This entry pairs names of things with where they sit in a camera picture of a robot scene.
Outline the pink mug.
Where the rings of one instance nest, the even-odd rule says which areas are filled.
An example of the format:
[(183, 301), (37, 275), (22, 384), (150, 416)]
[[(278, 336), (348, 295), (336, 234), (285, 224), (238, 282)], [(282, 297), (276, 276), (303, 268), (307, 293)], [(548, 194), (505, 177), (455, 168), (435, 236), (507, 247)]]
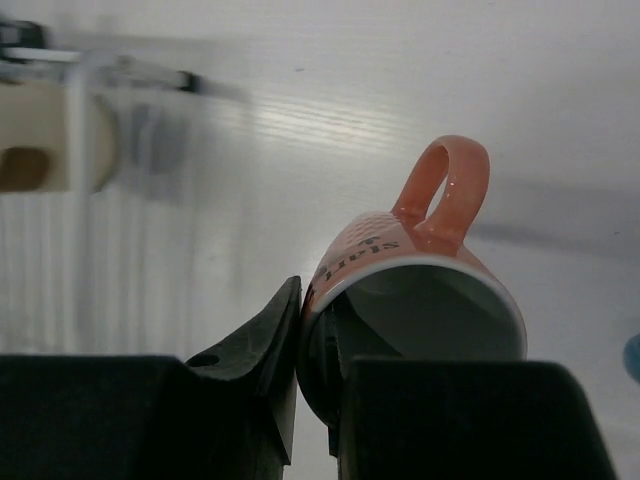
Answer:
[(394, 353), (430, 361), (517, 361), (527, 354), (522, 314), (509, 291), (466, 247), (489, 186), (477, 141), (435, 139), (390, 211), (357, 216), (333, 240), (301, 312), (297, 375), (327, 426), (338, 422), (321, 348), (340, 313), (362, 321)]

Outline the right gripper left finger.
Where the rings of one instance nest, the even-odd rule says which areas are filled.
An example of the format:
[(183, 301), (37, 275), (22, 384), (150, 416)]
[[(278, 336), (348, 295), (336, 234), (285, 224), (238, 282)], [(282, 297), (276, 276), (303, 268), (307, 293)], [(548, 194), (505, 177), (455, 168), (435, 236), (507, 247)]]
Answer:
[(5, 479), (279, 479), (291, 462), (301, 280), (187, 361), (5, 355)]

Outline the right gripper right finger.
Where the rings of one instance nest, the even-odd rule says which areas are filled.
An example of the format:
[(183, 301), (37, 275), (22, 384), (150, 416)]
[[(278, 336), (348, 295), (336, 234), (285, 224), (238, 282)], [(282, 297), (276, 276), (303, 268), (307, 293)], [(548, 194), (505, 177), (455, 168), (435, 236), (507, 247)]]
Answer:
[(612, 479), (577, 380), (549, 362), (400, 357), (347, 305), (325, 311), (329, 452), (342, 479)]

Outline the steel cup brown base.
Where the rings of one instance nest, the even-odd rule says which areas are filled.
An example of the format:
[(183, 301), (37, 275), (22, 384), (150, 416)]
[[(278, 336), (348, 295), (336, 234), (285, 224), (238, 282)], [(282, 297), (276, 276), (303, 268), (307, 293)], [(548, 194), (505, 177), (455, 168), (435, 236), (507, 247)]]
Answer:
[[(118, 163), (115, 114), (95, 96), (93, 189), (101, 190)], [(1, 192), (45, 193), (70, 189), (66, 92), (47, 81), (1, 84)]]

